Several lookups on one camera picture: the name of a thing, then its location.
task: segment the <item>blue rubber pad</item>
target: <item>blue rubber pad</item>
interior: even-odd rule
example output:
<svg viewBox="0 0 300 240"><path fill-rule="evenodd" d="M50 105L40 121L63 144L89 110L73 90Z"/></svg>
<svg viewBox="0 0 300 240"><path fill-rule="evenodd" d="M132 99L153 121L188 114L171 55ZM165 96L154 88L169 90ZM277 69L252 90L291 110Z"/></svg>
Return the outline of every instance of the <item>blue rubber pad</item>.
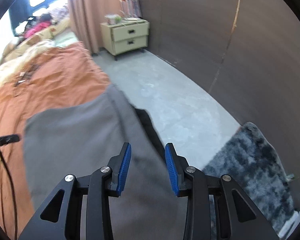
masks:
<svg viewBox="0 0 300 240"><path fill-rule="evenodd" d="M130 160L131 160L131 144L128 144L118 174L118 185L117 185L118 196L120 196L121 192L124 190L124 185L126 184Z"/></svg>
<svg viewBox="0 0 300 240"><path fill-rule="evenodd" d="M173 192L177 196L179 193L179 186L178 186L178 173L176 166L174 164L171 151L168 145L165 147L165 152L164 152L165 158L166 158L166 164L169 172L169 177L170 177L170 183Z"/></svg>

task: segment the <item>black cable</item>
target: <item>black cable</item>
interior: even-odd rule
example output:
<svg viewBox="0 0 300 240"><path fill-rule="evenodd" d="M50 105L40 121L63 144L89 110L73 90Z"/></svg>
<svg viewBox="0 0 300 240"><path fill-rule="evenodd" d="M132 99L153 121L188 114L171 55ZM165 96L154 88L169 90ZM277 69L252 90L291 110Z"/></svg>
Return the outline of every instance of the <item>black cable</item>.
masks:
<svg viewBox="0 0 300 240"><path fill-rule="evenodd" d="M9 168L7 166L6 161L3 158L1 150L0 150L0 159L1 159L1 162L2 162L2 164L4 166L4 169L7 172L7 175L8 175L8 178L9 178L9 182L10 182L10 186L11 186L12 202L13 202L13 209L14 209L14 240L17 240L17 235L18 235L18 216L17 216L16 194L15 194L15 191L14 191L14 185L13 185L11 173L9 171Z"/></svg>

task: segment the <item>concrete floor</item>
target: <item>concrete floor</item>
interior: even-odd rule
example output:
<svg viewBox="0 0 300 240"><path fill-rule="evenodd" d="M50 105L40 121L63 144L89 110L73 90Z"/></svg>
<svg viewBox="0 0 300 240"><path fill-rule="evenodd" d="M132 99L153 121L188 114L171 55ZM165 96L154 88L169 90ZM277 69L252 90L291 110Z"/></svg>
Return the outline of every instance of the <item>concrete floor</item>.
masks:
<svg viewBox="0 0 300 240"><path fill-rule="evenodd" d="M101 51L95 62L137 108L151 116L162 143L203 168L239 127L206 91L174 67L146 51L113 56Z"/></svg>

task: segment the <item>pink curtain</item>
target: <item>pink curtain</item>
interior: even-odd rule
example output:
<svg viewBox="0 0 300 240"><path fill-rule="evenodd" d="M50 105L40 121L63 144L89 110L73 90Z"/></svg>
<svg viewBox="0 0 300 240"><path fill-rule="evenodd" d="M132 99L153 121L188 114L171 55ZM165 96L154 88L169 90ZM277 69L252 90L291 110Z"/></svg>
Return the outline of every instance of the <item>pink curtain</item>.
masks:
<svg viewBox="0 0 300 240"><path fill-rule="evenodd" d="M102 47L100 23L110 13L120 13L119 0L68 0L71 28L91 53Z"/></svg>

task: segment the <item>gray fluffy rug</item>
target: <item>gray fluffy rug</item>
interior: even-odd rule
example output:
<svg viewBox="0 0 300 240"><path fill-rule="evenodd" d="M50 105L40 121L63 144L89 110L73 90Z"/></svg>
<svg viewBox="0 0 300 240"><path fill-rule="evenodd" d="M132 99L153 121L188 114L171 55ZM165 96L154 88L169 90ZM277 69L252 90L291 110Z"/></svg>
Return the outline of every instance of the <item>gray fluffy rug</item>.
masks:
<svg viewBox="0 0 300 240"><path fill-rule="evenodd" d="M244 124L202 171L215 177L231 175L277 233L293 214L293 201L279 157L251 122Z"/></svg>

